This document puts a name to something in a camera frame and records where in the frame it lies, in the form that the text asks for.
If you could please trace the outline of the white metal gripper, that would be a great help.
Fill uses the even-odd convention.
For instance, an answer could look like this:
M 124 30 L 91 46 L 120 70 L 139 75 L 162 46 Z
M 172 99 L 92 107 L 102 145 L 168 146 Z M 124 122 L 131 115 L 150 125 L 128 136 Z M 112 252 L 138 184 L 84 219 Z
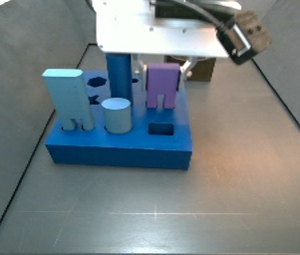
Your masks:
M 182 89 L 195 57 L 226 58 L 214 26 L 192 19 L 156 18 L 155 0 L 89 0 L 96 13 L 96 41 L 106 53 L 132 54 L 134 72 L 147 89 L 142 54 L 188 56 L 179 66 Z

